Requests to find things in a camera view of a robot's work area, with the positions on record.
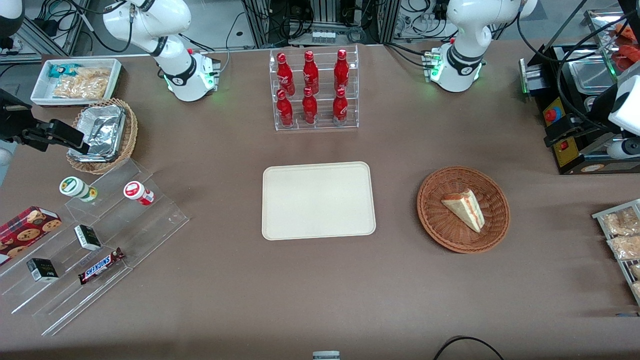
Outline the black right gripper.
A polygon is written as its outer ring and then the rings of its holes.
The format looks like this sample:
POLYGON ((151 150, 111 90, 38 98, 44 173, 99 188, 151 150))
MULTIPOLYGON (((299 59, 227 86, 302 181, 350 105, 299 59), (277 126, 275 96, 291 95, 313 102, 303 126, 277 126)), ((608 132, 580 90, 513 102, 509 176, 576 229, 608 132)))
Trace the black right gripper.
POLYGON ((36 124, 32 105, 0 90, 0 139, 3 142, 15 142, 40 152, 46 152, 50 145, 63 146, 83 155, 89 152, 89 144, 83 141, 84 134, 64 121, 52 119, 36 124), (23 132, 34 127, 34 132, 23 132))

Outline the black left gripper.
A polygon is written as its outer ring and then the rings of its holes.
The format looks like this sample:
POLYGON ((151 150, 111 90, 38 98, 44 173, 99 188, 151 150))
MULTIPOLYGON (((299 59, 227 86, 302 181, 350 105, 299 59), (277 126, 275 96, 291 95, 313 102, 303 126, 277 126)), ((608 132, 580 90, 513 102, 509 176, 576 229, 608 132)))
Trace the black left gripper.
POLYGON ((587 134, 603 131, 606 133, 621 134, 625 131, 609 120, 617 100, 618 85, 612 85, 606 91, 599 94, 588 112, 580 112, 580 108, 574 111, 574 116, 565 115, 545 128, 544 145, 551 148, 559 142, 564 142, 571 137, 582 137, 587 134))

